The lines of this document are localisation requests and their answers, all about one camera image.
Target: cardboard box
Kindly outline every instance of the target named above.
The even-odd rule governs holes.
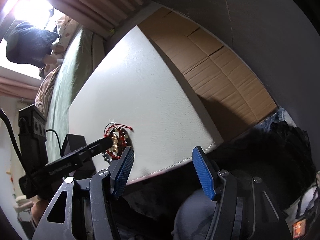
[[[139,28],[188,80],[225,141],[276,110],[276,104],[254,73],[195,23],[160,8]]]

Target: patterned fabric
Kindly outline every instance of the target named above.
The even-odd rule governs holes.
[[[35,105],[45,118],[48,116],[54,83],[61,66],[51,71],[42,82],[35,99]]]
[[[57,59],[63,59],[71,38],[75,33],[79,23],[69,16],[62,14],[56,21],[57,31],[60,34],[59,41],[52,46],[51,56]],[[45,78],[52,70],[58,67],[58,64],[46,65],[41,71],[41,77]]]

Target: gray wall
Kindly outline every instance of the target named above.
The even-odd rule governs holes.
[[[320,169],[320,37],[292,0],[153,0],[231,47],[310,138]]]

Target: white cushion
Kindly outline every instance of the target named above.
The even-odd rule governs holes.
[[[133,127],[133,183],[191,161],[192,149],[210,152],[222,138],[177,67],[134,27],[103,59],[69,109],[69,132],[87,143],[109,122]],[[102,155],[97,171],[109,166]]]

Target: curtain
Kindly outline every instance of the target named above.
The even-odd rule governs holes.
[[[0,96],[35,100],[39,88],[0,77]]]
[[[123,20],[147,0],[48,0],[53,7],[70,16],[105,39]]]

